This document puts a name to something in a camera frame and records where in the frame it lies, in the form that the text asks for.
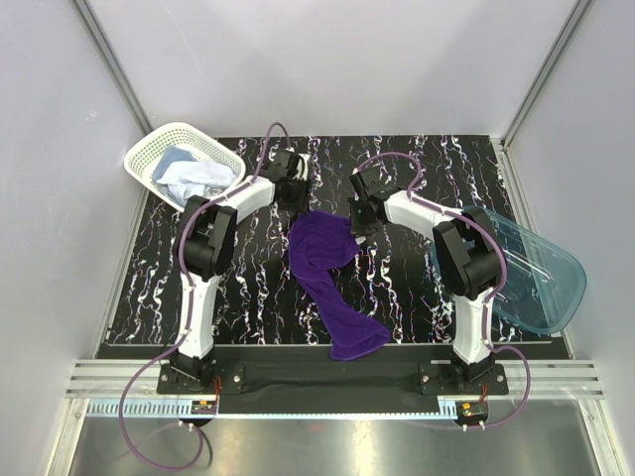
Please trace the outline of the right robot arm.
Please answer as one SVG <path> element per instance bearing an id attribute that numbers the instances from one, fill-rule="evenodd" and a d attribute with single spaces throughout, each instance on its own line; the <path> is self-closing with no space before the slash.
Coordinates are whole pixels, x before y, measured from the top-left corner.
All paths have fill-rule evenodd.
<path id="1" fill-rule="evenodd" d="M 446 207 L 406 191 L 363 193 L 348 200 L 351 232 L 369 236 L 388 224 L 434 242 L 444 290 L 454 301 L 455 335 L 441 374 L 463 393 L 482 386 L 493 370 L 493 301 L 507 280 L 507 265 L 487 213 Z"/>

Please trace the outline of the purple microfiber towel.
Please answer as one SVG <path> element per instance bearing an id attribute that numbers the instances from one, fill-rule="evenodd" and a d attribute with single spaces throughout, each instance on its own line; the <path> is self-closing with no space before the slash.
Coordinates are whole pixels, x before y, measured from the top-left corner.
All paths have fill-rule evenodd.
<path id="1" fill-rule="evenodd" d="M 315 210 L 300 215 L 290 229 L 291 272 L 317 305 L 331 338 L 330 357 L 337 361 L 364 357 L 389 341 L 386 326 L 347 304 L 330 275 L 349 264 L 357 252 L 345 217 Z"/>

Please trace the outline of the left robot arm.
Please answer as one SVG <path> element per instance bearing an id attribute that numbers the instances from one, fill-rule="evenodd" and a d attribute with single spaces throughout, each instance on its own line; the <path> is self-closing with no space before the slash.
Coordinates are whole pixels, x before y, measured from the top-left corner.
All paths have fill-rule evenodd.
<path id="1" fill-rule="evenodd" d="M 174 244 L 183 296 L 179 336 L 169 360 L 171 371 L 192 392 L 204 392 L 213 383 L 215 298 L 232 263 L 237 225 L 272 204 L 292 213 L 304 211 L 310 188 L 307 178 L 248 177 L 214 199 L 188 200 Z"/>

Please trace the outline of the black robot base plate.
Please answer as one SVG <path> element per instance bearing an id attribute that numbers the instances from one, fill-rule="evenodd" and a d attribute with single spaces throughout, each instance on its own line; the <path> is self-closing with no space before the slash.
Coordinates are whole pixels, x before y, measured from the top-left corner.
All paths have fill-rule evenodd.
<path id="1" fill-rule="evenodd" d="M 444 344 L 390 344 L 353 361 L 331 359 L 324 346 L 218 346 L 201 362 L 169 358 L 157 381 L 160 394 L 174 395 L 294 388 L 386 389 L 426 397 L 509 394 L 504 367 L 493 357 L 467 366 Z"/>

